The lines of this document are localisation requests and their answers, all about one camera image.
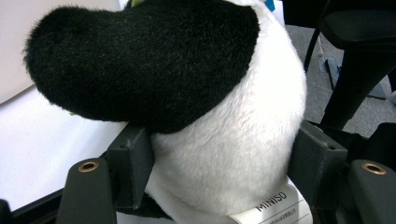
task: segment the brass grommet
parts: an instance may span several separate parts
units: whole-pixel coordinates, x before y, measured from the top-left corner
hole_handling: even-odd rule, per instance
[[[376,174],[376,175],[385,175],[387,173],[387,171],[384,168],[382,168],[381,166],[372,164],[370,162],[364,163],[362,165],[362,167],[366,171],[368,171],[370,173],[373,173],[373,174]]]
[[[96,168],[98,168],[98,166],[99,166],[99,163],[96,161],[87,161],[87,162],[81,164],[78,167],[78,170],[82,173],[88,173],[88,172],[93,171]]]

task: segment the black and white plush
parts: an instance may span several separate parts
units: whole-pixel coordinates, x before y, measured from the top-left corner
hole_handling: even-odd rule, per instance
[[[32,31],[25,62],[52,103],[148,127],[147,192],[177,223],[234,223],[287,182],[305,77],[260,0],[60,7]]]

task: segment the black fuzzy fabric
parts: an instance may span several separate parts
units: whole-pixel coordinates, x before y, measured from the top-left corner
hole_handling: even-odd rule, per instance
[[[32,31],[24,60],[38,90],[62,108],[174,133],[240,82],[258,32],[251,7],[220,0],[61,7]]]

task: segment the white label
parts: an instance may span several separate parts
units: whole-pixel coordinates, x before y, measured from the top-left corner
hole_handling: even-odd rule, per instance
[[[253,209],[230,217],[240,224],[313,223],[308,203],[290,180],[278,194]]]

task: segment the gray carpet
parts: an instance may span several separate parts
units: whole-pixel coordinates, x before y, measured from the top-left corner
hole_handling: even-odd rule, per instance
[[[286,29],[303,62],[314,30],[296,26],[286,26]],[[337,62],[341,63],[343,51],[336,49],[321,35],[312,55],[308,73],[306,74],[308,94],[304,118],[314,122],[321,121],[326,104],[332,95],[329,75],[323,69],[320,69],[323,57],[333,57]],[[380,84],[385,94],[389,97],[391,92],[388,77],[385,77]],[[383,122],[396,122],[396,106],[389,100],[384,101],[367,97],[355,116],[346,124],[344,131],[359,133],[369,137],[375,131],[378,124]]]

